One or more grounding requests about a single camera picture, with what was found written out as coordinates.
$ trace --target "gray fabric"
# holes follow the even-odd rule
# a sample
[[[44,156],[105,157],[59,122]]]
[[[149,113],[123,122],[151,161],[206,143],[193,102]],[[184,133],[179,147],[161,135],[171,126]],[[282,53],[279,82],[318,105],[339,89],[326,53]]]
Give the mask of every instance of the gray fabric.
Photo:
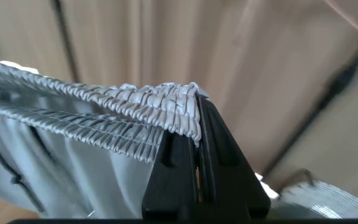
[[[141,218],[164,130],[201,138],[195,83],[68,84],[0,65],[0,155],[48,218]],[[37,136],[30,127],[35,127]],[[35,210],[0,164],[0,198]]]
[[[272,203],[272,211],[290,215],[293,207],[288,205],[302,206],[326,218],[358,218],[358,198],[321,181],[315,187],[305,182],[287,188],[281,200]]]

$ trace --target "beige curtain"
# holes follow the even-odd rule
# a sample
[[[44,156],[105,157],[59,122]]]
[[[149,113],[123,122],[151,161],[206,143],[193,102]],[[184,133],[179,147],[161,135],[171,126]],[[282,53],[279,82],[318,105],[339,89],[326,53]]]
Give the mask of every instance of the beige curtain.
[[[258,171],[358,49],[358,31],[324,1],[61,2],[80,82],[197,82]],[[358,20],[358,1],[337,3]],[[0,0],[0,59],[72,80],[51,1]]]

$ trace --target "black pole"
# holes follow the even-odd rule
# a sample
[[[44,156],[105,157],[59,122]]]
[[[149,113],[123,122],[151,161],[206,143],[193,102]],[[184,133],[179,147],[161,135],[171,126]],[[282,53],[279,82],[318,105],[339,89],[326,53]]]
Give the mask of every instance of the black pole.
[[[262,172],[262,180],[266,179],[277,166],[277,164],[290,151],[292,146],[301,138],[305,131],[320,115],[320,112],[325,110],[327,106],[333,101],[335,96],[341,94],[353,81],[358,69],[358,54],[353,61],[348,64],[344,70],[341,70],[329,83],[325,94],[318,100],[314,110],[303,120],[298,129],[283,145],[276,157],[274,157],[268,164],[266,169]]]

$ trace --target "pink cable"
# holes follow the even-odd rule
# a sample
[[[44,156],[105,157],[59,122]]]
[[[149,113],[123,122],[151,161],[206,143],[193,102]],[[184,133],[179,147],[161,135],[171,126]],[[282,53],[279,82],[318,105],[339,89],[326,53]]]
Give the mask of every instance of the pink cable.
[[[343,19],[345,19],[352,27],[358,30],[358,22],[350,16],[348,13],[344,12],[341,7],[336,4],[333,0],[325,0],[325,2],[330,6],[336,13],[338,13]]]

